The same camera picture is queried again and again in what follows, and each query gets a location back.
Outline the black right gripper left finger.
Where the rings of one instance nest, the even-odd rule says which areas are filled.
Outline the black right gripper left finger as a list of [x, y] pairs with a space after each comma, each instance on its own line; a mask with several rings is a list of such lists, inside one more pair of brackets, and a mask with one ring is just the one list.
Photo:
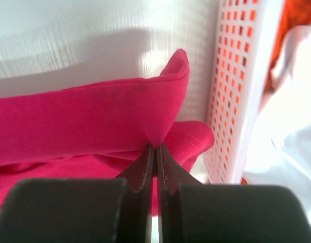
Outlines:
[[150, 242], [152, 228], [154, 148], [147, 144], [139, 157], [116, 178], [125, 181], [117, 242]]

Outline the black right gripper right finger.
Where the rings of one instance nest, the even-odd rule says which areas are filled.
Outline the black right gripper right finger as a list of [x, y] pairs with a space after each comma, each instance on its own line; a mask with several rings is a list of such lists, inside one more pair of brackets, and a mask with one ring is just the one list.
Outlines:
[[156, 149], [156, 164], [159, 241], [184, 242], [179, 186], [200, 182], [173, 159], [164, 143]]

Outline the magenta t shirt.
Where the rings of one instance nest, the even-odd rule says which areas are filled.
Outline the magenta t shirt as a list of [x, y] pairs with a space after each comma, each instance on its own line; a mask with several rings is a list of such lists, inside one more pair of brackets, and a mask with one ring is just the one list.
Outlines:
[[176, 50], [161, 74], [0, 98], [0, 207], [27, 178], [113, 178], [147, 143], [189, 171], [214, 144], [199, 121], [177, 121], [190, 68]]

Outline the white t shirt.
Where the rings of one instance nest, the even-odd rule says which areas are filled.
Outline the white t shirt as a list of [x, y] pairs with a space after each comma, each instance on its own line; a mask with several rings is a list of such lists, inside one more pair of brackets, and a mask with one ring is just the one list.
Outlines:
[[291, 189], [311, 225], [311, 25], [288, 31], [271, 76], [273, 91], [263, 96], [243, 178]]

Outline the white perforated plastic basket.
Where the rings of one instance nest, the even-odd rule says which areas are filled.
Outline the white perforated plastic basket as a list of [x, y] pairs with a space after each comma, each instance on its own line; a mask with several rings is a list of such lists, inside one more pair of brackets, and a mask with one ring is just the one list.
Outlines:
[[207, 117], [215, 142], [205, 154], [212, 184], [241, 182], [283, 5], [219, 3]]

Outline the orange t shirt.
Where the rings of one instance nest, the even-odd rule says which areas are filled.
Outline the orange t shirt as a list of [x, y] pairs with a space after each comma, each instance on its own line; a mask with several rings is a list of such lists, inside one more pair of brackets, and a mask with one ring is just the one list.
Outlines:
[[276, 62], [277, 62], [277, 60], [279, 58], [279, 55], [281, 53], [281, 48], [282, 48], [283, 40], [285, 39], [285, 36], [288, 33], [288, 31], [290, 31], [292, 28], [296, 27], [296, 26], [294, 26], [294, 27], [292, 27], [292, 28], [290, 28], [288, 30], [285, 30], [281, 26], [281, 23], [283, 21], [285, 21], [285, 19], [286, 19], [286, 8], [289, 6], [289, 2], [288, 1], [283, 1], [283, 3], [284, 3], [284, 5], [283, 5], [283, 8], [282, 8], [281, 17], [280, 17], [280, 20], [279, 20], [279, 26], [278, 26], [277, 34], [276, 34], [276, 37], [275, 37], [274, 48], [273, 48], [272, 56], [271, 56], [271, 59], [270, 59], [269, 71], [267, 73], [267, 76], [266, 76], [266, 79], [265, 79], [265, 82], [264, 82], [264, 90], [263, 90], [263, 93], [262, 93], [262, 96], [261, 96], [259, 109], [260, 109], [260, 106], [261, 106], [261, 103], [262, 103], [263, 96], [266, 93], [271, 93], [273, 91], [271, 71], [275, 67]]

